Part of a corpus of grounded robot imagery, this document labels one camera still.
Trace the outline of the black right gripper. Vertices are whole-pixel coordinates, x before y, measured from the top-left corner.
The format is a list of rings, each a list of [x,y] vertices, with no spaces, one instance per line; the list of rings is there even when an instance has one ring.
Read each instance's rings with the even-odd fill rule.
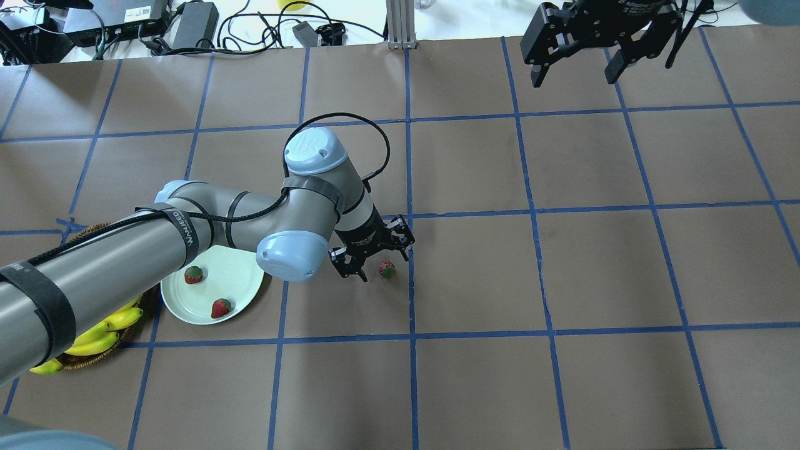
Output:
[[[523,61],[531,65],[532,86],[540,88],[560,59],[582,49],[617,46],[604,69],[606,82],[614,84],[638,60],[658,57],[682,21],[672,1],[542,2],[520,48]]]

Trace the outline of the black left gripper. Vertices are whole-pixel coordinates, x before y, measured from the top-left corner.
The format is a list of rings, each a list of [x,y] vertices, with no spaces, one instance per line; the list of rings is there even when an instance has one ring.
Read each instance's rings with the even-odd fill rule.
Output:
[[[411,261],[412,248],[416,242],[411,227],[404,216],[394,216],[387,223],[379,213],[373,212],[368,219],[351,230],[334,231],[342,247],[329,250],[329,260],[338,271],[349,271],[362,282],[368,282],[363,266],[366,260],[381,251],[400,251],[402,258]]]

